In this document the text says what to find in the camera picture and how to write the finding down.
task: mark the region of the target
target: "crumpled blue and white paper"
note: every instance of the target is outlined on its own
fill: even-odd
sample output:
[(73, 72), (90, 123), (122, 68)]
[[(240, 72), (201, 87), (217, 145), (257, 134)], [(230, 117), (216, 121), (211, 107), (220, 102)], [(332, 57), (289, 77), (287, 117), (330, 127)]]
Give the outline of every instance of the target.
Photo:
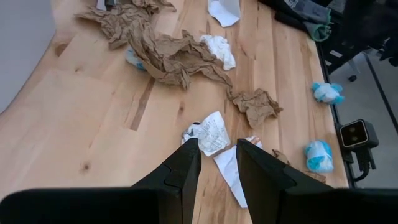
[(344, 97), (340, 96), (343, 87), (339, 84), (314, 83), (312, 85), (312, 90), (313, 96), (318, 102), (334, 105), (344, 101)]
[(331, 172), (334, 169), (330, 146), (322, 140), (311, 142), (305, 149), (307, 167), (312, 172)]
[(145, 70), (144, 65), (142, 64), (141, 60), (136, 56), (135, 51), (132, 49), (132, 47), (129, 47), (126, 50), (126, 60), (137, 67), (139, 70)]

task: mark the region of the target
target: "brown packing paper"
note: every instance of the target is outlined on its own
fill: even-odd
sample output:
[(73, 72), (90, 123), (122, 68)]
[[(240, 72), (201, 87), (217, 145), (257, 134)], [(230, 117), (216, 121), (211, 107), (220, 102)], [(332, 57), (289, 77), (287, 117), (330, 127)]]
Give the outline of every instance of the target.
[(240, 112), (246, 113), (252, 128), (262, 124), (271, 115), (276, 117), (283, 110), (279, 107), (278, 102), (269, 96), (268, 92), (260, 88), (254, 93), (241, 92), (235, 96), (229, 96), (229, 99), (238, 106)]
[[(290, 162), (287, 160), (287, 157), (285, 156), (285, 154), (279, 152), (278, 150), (273, 149), (272, 150), (272, 155), (275, 158), (277, 158), (278, 160), (280, 160), (280, 161), (286, 163), (287, 165), (291, 166)], [(311, 171), (306, 170), (306, 169), (297, 169), (297, 170), (299, 170), (300, 172), (302, 172), (304, 174), (309, 175), (310, 177), (314, 178), (315, 180), (317, 180), (319, 182), (322, 182), (324, 184), (326, 183), (326, 177), (324, 175), (320, 175), (320, 174), (311, 172)]]
[(222, 71), (222, 61), (211, 54), (206, 44), (194, 40), (187, 31), (182, 38), (175, 39), (161, 34), (155, 38), (150, 21), (153, 14), (164, 7), (173, 7), (165, 0), (124, 0), (107, 12), (90, 7), (87, 12), (76, 16), (99, 22), (102, 31), (109, 38), (109, 48), (115, 49), (128, 42), (137, 57), (142, 61), (148, 73), (157, 81), (167, 85), (189, 89), (190, 76), (202, 72), (211, 80), (227, 86), (227, 96), (246, 113), (249, 125), (255, 128), (268, 116), (282, 111), (278, 103), (268, 93), (257, 89), (254, 93), (232, 93), (233, 84), (229, 76)]

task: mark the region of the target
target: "crumpled white paper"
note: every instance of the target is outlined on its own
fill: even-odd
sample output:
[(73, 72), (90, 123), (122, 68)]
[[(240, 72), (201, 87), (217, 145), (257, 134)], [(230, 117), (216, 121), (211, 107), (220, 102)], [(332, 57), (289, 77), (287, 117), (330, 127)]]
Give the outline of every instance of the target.
[(189, 126), (182, 133), (181, 144), (184, 144), (190, 138), (198, 138), (199, 149), (206, 156), (211, 156), (231, 144), (223, 117), (219, 111), (209, 115), (202, 123)]
[(97, 9), (106, 11), (105, 0), (97, 0)]
[(200, 42), (206, 43), (209, 51), (224, 62), (224, 70), (230, 70), (236, 67), (234, 55), (231, 53), (231, 47), (228, 40), (222, 36), (203, 35), (200, 37)]
[[(246, 138), (246, 140), (251, 141), (252, 143), (256, 144), (257, 147), (262, 149), (262, 143), (258, 137), (251, 136)], [(239, 205), (242, 208), (247, 208), (248, 205), (246, 203), (246, 199), (244, 198), (241, 180), (239, 179), (238, 161), (236, 160), (236, 146), (233, 146), (231, 149), (228, 149), (215, 156), (214, 161), (216, 162), (221, 175), (231, 188), (231, 191)]]
[(208, 0), (207, 8), (222, 27), (233, 25), (241, 17), (239, 0)]

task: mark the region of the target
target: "wooden tabletop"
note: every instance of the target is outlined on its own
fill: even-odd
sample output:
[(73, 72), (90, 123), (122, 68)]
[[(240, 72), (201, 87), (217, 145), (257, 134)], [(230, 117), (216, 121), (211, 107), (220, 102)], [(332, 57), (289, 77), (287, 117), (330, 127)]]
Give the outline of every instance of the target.
[[(223, 115), (233, 144), (255, 134), (265, 150), (278, 149), (295, 167), (305, 167), (306, 144), (326, 140), (335, 165), (327, 184), (348, 186), (330, 107), (315, 102), (310, 89), (323, 82), (315, 43), (275, 21), (256, 0), (241, 1), (241, 20), (228, 28), (208, 15), (207, 0), (171, 2), (177, 12), (156, 16), (155, 30), (226, 37), (237, 63), (228, 72), (234, 87), (267, 90), (284, 108), (279, 117), (251, 129), (224, 86), (201, 75), (188, 91), (155, 82), (126, 63), (126, 48), (109, 51), (97, 24), (74, 18), (95, 1), (53, 0), (57, 33), (0, 115), (0, 198), (32, 187), (132, 185), (179, 147), (182, 131), (214, 111)], [(58, 56), (62, 43), (67, 47)], [(213, 159), (203, 154), (193, 222), (251, 222)]]

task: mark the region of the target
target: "black camera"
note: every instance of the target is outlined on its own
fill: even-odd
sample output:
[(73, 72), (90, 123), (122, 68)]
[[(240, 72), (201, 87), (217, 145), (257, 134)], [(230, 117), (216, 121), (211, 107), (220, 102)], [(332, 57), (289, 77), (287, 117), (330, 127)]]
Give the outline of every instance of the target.
[(351, 152), (356, 154), (359, 170), (363, 173), (354, 178), (357, 182), (363, 180), (368, 174), (369, 169), (376, 169), (371, 149), (379, 145), (379, 140), (373, 125), (363, 119), (359, 119), (350, 124), (338, 125), (338, 137), (344, 160), (353, 163)]
[(343, 148), (357, 151), (363, 148), (374, 148), (379, 145), (373, 125), (363, 119), (340, 127)]

